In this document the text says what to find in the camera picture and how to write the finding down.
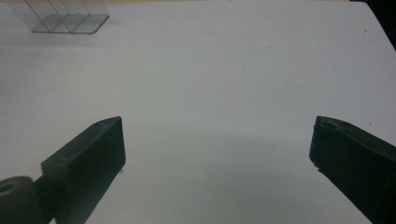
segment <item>white tabletop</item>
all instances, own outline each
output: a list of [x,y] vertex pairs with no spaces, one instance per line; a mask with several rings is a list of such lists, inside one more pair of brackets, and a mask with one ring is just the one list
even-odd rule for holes
[[87,223],[370,223],[308,159],[317,115],[396,145],[396,53],[363,3],[108,6],[95,35],[0,5],[0,179],[123,118],[127,163]]

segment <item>white table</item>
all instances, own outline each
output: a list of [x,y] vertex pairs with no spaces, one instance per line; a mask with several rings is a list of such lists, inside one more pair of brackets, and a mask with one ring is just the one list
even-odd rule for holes
[[0,5],[0,179],[123,118],[127,163],[87,223],[370,223],[308,159],[317,115],[396,145],[396,53],[363,3],[108,6],[34,35]]

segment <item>table surface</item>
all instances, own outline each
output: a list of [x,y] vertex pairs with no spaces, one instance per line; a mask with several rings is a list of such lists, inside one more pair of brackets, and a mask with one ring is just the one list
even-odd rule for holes
[[396,53],[363,3],[109,5],[95,35],[0,4],[0,179],[122,116],[127,162],[87,223],[370,223],[308,159],[317,115],[396,145]]

